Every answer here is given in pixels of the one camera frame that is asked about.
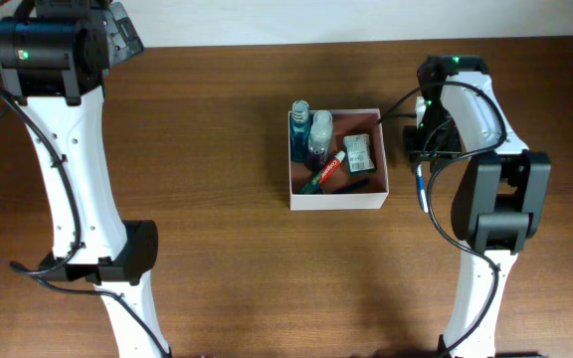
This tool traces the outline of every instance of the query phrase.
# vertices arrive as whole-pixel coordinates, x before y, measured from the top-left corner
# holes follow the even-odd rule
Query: bottle
[[[295,163],[303,163],[306,159],[306,146],[310,132],[308,103],[304,100],[297,100],[293,104],[288,128],[290,131],[290,160]]]
[[[313,117],[313,126],[308,136],[306,167],[313,173],[317,173],[326,165],[332,136],[333,116],[326,110],[319,110]]]

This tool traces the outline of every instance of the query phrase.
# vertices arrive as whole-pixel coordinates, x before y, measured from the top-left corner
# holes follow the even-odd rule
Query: white background
[[[19,0],[0,8],[11,15]],[[573,0],[124,0],[146,47],[573,35]]]

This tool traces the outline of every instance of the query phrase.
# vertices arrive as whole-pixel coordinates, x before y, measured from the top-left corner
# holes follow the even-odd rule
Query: cardboard box
[[[379,119],[379,109],[340,109],[330,110],[333,115],[333,137],[330,143],[330,153],[334,155],[344,150],[343,138],[346,135],[368,133],[370,137],[370,155],[375,163],[376,171],[369,174],[350,175],[348,158],[344,159],[340,167],[328,178],[322,189],[325,193],[332,193],[354,182],[369,178],[368,185],[348,194],[297,194],[308,183],[313,175],[304,164],[294,163],[290,160],[290,146],[288,147],[289,166],[289,196],[291,210],[348,210],[348,209],[379,209],[388,196],[388,170],[386,166],[386,152],[384,151],[384,138]],[[311,120],[315,110],[310,112]]]

